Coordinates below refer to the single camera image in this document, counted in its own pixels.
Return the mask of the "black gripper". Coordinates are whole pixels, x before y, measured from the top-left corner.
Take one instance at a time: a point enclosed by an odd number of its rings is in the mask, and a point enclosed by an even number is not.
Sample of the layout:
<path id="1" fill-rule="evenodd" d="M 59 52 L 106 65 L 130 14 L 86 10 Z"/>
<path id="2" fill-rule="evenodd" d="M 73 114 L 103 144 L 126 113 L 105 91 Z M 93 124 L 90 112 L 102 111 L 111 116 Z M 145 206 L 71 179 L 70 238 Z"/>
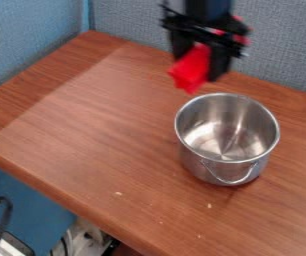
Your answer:
<path id="1" fill-rule="evenodd" d="M 244 39 L 250 33 L 248 25 L 232 14 L 233 0 L 182 0 L 183 11 L 162 0 L 161 27 L 167 31 L 171 54 L 178 60 L 194 43 L 210 48 L 208 81 L 214 82 L 230 68 L 232 57 L 242 56 Z"/>

